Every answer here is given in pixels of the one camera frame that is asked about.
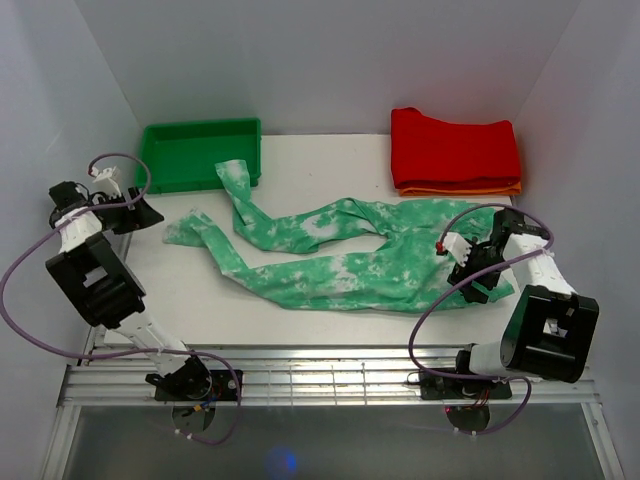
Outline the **green white tie-dye trousers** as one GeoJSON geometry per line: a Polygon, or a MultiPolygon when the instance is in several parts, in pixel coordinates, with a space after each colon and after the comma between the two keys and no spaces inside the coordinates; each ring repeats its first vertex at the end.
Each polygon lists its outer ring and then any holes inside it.
{"type": "Polygon", "coordinates": [[[249,266],[197,208],[166,227],[164,243],[206,249],[222,276],[286,309],[421,313],[449,287],[454,262],[435,251],[448,222],[463,213],[458,232],[480,239],[492,227],[492,209],[447,199],[388,204],[342,198],[273,218],[252,201],[245,161],[219,163],[216,172],[232,203],[234,232],[259,250],[296,260],[249,266]]]}

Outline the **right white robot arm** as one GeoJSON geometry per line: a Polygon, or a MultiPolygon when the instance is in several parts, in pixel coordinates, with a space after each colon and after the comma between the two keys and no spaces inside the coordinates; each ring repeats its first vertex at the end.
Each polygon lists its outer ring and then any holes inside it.
{"type": "Polygon", "coordinates": [[[510,260],[508,268],[520,291],[501,339],[471,344],[458,353],[451,373],[458,394],[476,396],[487,386],[488,376],[528,374],[565,383],[582,376],[599,305],[565,280],[549,251],[551,241],[547,228],[528,223],[513,208],[494,213],[485,241],[450,230],[443,234],[436,251],[454,258],[450,285],[510,260]]]}

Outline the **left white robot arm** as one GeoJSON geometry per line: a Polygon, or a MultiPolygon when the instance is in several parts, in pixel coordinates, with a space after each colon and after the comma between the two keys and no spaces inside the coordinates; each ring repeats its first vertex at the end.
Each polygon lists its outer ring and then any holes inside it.
{"type": "Polygon", "coordinates": [[[212,389],[210,372],[155,321],[143,301],[145,290],[105,236],[155,226],[164,216],[144,199],[124,207],[124,196],[92,196],[72,181],[51,187],[49,196],[54,202],[49,224],[60,229],[61,248],[46,269],[80,316],[146,349],[156,368],[146,381],[160,391],[179,400],[205,398],[212,389]]]}

